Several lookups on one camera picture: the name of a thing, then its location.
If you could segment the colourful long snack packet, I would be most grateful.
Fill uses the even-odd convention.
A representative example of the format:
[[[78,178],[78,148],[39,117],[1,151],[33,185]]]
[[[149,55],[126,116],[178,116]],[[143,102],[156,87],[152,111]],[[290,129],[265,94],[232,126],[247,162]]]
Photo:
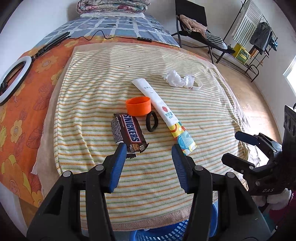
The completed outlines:
[[[151,104],[166,123],[166,126],[172,136],[177,140],[183,153],[185,155],[191,154],[191,152],[196,149],[197,145],[172,110],[144,78],[135,79],[132,83],[144,96],[150,98]]]

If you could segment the snickers bar wrapper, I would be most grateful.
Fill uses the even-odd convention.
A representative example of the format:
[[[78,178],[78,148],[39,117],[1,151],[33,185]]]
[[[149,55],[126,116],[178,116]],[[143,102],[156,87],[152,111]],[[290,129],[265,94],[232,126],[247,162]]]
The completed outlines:
[[[142,129],[136,117],[126,113],[114,113],[114,119],[111,121],[111,129],[114,141],[117,145],[125,143],[127,148],[126,157],[135,158],[137,153],[144,152],[148,147]]]

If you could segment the orange plastic cap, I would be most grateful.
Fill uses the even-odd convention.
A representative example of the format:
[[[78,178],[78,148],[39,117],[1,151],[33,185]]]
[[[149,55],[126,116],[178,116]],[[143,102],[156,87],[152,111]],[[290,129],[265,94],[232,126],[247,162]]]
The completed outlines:
[[[146,96],[130,98],[125,102],[125,105],[130,116],[144,116],[152,111],[151,99]]]

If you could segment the white silicone wristband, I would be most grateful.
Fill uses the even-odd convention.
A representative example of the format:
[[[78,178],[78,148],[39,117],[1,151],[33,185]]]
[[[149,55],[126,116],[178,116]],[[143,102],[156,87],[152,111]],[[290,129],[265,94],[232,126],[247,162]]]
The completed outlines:
[[[184,87],[189,90],[199,90],[202,87],[202,82],[193,75],[186,75],[184,78]]]

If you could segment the small white tissue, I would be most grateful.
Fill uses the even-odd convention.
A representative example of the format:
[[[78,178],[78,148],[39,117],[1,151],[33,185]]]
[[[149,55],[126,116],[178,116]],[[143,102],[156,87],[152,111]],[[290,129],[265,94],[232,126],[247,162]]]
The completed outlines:
[[[172,87],[189,88],[194,85],[195,77],[192,75],[186,75],[182,78],[177,71],[170,70],[164,75],[164,80]]]

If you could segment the blue plastic laundry basket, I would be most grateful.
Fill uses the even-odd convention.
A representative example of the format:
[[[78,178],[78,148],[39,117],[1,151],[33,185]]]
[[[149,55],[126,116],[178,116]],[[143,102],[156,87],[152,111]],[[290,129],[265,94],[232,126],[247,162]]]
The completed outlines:
[[[179,223],[148,230],[131,231],[129,240],[183,240],[188,220]],[[218,201],[212,204],[209,237],[216,234],[218,225]]]

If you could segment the beige fleece blanket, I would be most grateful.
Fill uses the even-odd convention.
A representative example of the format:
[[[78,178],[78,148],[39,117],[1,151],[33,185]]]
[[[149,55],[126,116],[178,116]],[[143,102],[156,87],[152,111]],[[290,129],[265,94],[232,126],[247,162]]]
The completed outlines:
[[[153,45],[124,44],[96,50],[75,47],[50,99],[37,159],[53,155],[57,175],[36,164],[46,182],[45,195],[65,171],[86,172],[116,150],[111,129],[114,113],[126,113],[125,102],[142,95],[132,81],[144,78],[183,124],[197,147],[194,161],[217,174],[230,168],[221,158],[231,153],[258,162],[254,147],[235,139],[248,130],[246,117],[230,86],[210,62],[177,50]],[[170,70],[202,82],[199,90],[172,87]],[[127,159],[119,184],[106,202],[115,230],[170,225],[189,216],[192,195],[180,187],[171,148],[176,143],[166,123],[149,132],[139,117],[147,149]]]

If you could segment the black clothes rack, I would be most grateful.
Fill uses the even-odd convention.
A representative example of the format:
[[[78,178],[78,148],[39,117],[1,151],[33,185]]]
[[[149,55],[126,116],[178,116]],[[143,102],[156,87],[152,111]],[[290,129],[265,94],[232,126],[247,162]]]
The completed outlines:
[[[236,15],[233,23],[231,24],[230,28],[228,29],[226,35],[223,38],[223,40],[226,40],[228,37],[231,38],[232,44],[230,44],[230,46],[233,49],[237,43],[232,39],[231,34],[233,33],[235,26],[237,25],[237,22],[239,20],[239,14],[241,13],[241,10],[242,10],[245,2],[246,1],[241,1],[241,8],[240,8],[238,14]],[[268,22],[267,18],[264,16],[264,14],[263,14],[263,19],[260,22],[267,22],[270,25],[270,23]],[[272,31],[276,36],[276,41],[278,42],[278,36],[276,35],[276,33],[274,32],[273,29],[272,29]],[[249,42],[248,44],[246,44],[246,46],[244,48],[249,52],[252,47],[253,47],[253,45],[251,45]],[[243,75],[248,77],[251,80],[251,82],[253,82],[259,76],[260,67],[263,66],[264,60],[266,60],[270,57],[271,51],[274,51],[274,50],[271,49],[269,46],[262,53],[262,55],[257,50],[255,50],[253,52],[253,54],[250,55],[249,60],[245,64],[240,63],[237,59],[235,59],[232,56],[232,54],[227,54],[227,53],[221,52],[219,56],[215,55],[214,57],[216,58],[217,64],[223,63],[223,64],[239,71],[240,73],[242,73]]]

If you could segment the yellow green box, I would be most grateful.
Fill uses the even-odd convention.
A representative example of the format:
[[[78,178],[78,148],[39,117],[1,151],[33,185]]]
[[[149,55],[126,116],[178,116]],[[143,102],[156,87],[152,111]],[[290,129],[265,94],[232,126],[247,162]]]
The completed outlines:
[[[249,52],[240,44],[236,44],[234,49],[235,52],[232,54],[232,56],[237,59],[240,63],[245,64],[249,58],[250,54]]]

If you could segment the dark hanging jacket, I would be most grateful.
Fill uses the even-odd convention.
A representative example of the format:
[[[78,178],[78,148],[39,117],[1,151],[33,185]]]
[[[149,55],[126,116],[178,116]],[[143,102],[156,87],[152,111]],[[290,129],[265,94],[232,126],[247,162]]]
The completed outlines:
[[[250,44],[253,45],[249,54],[252,55],[257,50],[261,55],[269,46],[274,51],[278,50],[278,43],[272,28],[267,22],[260,22],[250,39]]]

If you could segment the orange floral bedsheet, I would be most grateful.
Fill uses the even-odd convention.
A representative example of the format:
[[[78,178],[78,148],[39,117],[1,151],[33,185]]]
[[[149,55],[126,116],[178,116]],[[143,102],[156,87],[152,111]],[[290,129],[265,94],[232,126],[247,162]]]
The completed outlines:
[[[44,120],[50,99],[66,63],[75,47],[96,50],[119,45],[135,47],[141,42],[132,39],[104,41],[96,37],[65,40],[58,47],[37,59],[16,92],[1,106],[1,183],[20,201],[36,210],[41,205],[46,182],[41,182],[41,174],[33,170],[40,164],[54,180],[57,168],[53,155],[37,159],[43,135]]]

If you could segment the striped hanging cloth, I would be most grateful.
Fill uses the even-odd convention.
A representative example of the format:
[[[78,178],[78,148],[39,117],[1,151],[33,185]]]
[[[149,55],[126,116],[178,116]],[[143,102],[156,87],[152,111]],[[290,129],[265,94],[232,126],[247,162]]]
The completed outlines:
[[[232,39],[245,47],[262,19],[263,14],[257,5],[253,1],[246,1],[239,14],[237,25],[231,34]]]

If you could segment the clothes on chair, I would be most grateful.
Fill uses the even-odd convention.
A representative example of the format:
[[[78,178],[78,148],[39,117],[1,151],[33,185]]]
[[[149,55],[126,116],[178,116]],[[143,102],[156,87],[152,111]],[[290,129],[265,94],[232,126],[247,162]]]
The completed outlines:
[[[188,33],[191,38],[197,40],[197,38],[201,37],[201,40],[205,40],[214,47],[220,48],[222,50],[228,49],[227,45],[220,37],[210,33],[207,30],[207,27],[201,23],[198,23],[196,20],[188,18],[185,15],[180,15],[179,19],[181,21],[180,24],[183,31]]]

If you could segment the blue plaid mattress cover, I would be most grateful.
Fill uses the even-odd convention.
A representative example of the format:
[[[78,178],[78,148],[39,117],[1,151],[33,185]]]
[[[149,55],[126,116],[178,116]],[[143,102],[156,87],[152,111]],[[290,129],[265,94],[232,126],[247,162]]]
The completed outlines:
[[[58,36],[68,32],[72,38],[103,36],[110,38],[120,36],[127,38],[146,38],[168,45],[179,46],[163,25],[153,16],[132,18],[126,16],[98,16],[96,18],[77,18],[69,21],[38,42],[43,46]]]

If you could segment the black folding chair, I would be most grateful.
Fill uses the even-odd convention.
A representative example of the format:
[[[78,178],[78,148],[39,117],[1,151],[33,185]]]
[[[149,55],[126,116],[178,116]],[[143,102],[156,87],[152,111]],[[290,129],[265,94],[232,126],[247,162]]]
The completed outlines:
[[[176,30],[173,36],[178,37],[179,46],[182,47],[181,37],[189,37],[203,44],[207,48],[213,62],[212,49],[222,53],[234,54],[230,45],[226,45],[221,37],[212,34],[207,28],[206,11],[203,6],[191,1],[175,0]]]

